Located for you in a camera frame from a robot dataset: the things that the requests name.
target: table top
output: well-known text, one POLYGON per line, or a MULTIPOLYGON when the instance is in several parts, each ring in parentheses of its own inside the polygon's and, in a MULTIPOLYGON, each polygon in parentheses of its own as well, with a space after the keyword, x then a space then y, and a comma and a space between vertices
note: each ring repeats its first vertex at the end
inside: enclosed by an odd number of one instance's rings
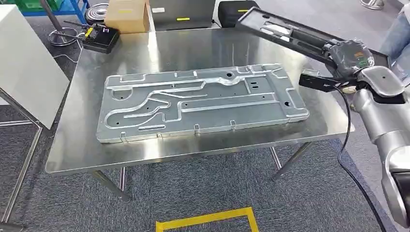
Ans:
POLYGON ((45 170, 70 174, 335 138, 347 117, 330 93, 300 87, 308 68, 297 52, 235 29, 121 35, 111 54, 83 50, 45 170), (113 74, 280 63, 303 98, 307 120, 250 129, 101 144, 96 138, 104 82, 113 74))

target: white board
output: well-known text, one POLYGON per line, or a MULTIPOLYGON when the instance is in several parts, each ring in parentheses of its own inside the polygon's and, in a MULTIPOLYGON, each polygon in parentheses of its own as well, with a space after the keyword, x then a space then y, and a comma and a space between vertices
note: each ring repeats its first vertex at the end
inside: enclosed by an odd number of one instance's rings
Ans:
POLYGON ((68 79, 15 5, 0 5, 0 87, 51 128, 68 79))

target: blue shelf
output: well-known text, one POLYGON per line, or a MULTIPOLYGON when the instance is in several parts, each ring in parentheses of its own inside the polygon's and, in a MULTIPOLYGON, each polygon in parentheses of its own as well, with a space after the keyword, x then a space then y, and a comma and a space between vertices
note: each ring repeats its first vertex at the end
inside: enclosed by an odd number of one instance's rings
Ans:
MULTIPOLYGON (((58 11, 53 11, 54 15, 77 15, 81 23, 85 24, 84 13, 89 7, 88 0, 82 0, 83 6, 79 7, 80 0, 64 0, 58 11)), ((22 12, 24 16, 47 16, 44 11, 38 12, 22 12)))

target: black cable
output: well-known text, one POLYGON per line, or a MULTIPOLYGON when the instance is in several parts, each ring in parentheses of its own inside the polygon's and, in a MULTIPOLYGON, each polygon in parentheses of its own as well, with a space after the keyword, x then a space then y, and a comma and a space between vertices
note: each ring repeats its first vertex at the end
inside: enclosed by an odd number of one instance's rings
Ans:
POLYGON ((366 198, 367 203, 369 204, 374 217, 376 218, 377 223, 380 226, 380 229, 382 232, 386 232, 386 228, 383 225, 383 222, 381 221, 381 218, 379 216, 379 214, 376 211, 376 208, 374 207, 373 202, 371 201, 371 199, 369 198, 368 194, 366 193, 365 189, 363 188, 363 186, 359 183, 359 181, 356 179, 356 177, 354 177, 354 175, 349 171, 348 168, 346 168, 345 166, 343 166, 341 158, 342 158, 342 152, 346 147, 347 141, 349 139, 349 135, 350 135, 350 124, 351 124, 351 115, 350 115, 350 107, 349 107, 349 103, 347 102, 346 96, 343 94, 342 91, 340 91, 340 89, 338 89, 336 86, 333 86, 343 97, 343 100, 346 104, 346 110, 347 110, 347 119, 348 119, 348 125, 347 125, 347 133, 346 133, 346 138, 345 141, 343 142, 342 148, 339 151, 339 154, 337 155, 337 162, 339 163, 339 165, 347 172, 347 174, 349 174, 349 176, 352 178, 352 180, 355 182, 355 184, 359 187, 360 191, 362 192, 363 196, 366 198))
POLYGON ((215 23, 216 25, 218 25, 219 28, 222 28, 219 23, 217 23, 214 19, 212 20, 212 23, 215 23))

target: wire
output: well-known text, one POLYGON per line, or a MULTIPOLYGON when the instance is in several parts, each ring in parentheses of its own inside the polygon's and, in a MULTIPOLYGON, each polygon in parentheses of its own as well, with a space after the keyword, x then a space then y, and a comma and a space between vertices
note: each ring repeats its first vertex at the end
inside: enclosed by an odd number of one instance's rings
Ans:
POLYGON ((371 201, 371 199, 369 198, 368 194, 366 193, 365 189, 363 188, 363 186, 359 183, 359 181, 356 179, 356 177, 354 177, 354 175, 350 172, 350 170, 345 167, 342 164, 341 158, 342 158, 342 152, 346 147, 347 141, 349 139, 349 135, 350 135, 350 127, 351 127, 351 115, 350 115, 350 107, 349 107, 349 103, 347 102, 346 96, 343 94, 343 92, 337 88, 336 86, 333 86, 333 88, 335 88, 343 97, 343 100, 346 104, 346 110, 347 110, 347 119, 348 119, 348 125, 347 125, 347 132, 346 132, 346 138, 345 141, 343 142, 342 148, 339 151, 339 154, 337 155, 337 162, 339 163, 339 165, 347 172, 347 174, 352 178, 352 180, 355 182, 355 184, 359 187, 360 191, 362 192, 363 196, 366 198, 367 203, 369 204, 374 217, 376 218, 377 223, 380 226, 380 229, 382 232, 386 232, 386 228, 383 225, 383 222, 381 221, 381 218, 379 216, 379 214, 376 211, 376 208, 374 207, 373 202, 371 201))
MULTIPOLYGON (((81 50, 83 50, 83 47, 80 45, 80 42, 78 41, 78 40, 76 40, 77 41, 77 44, 78 44, 78 47, 80 48, 80 52, 81 52, 81 50)), ((71 59, 68 55, 66 55, 66 54, 60 54, 60 55, 57 55, 57 56, 54 56, 53 58, 55 59, 55 58, 57 58, 57 57, 66 57, 67 59, 69 59, 71 62, 73 62, 74 64, 77 64, 78 63, 78 61, 80 60, 80 56, 78 56, 78 59, 77 60, 73 60, 73 59, 71 59)))
POLYGON ((222 28, 219 23, 217 23, 214 19, 212 20, 212 23, 215 23, 216 25, 218 25, 219 28, 222 28))

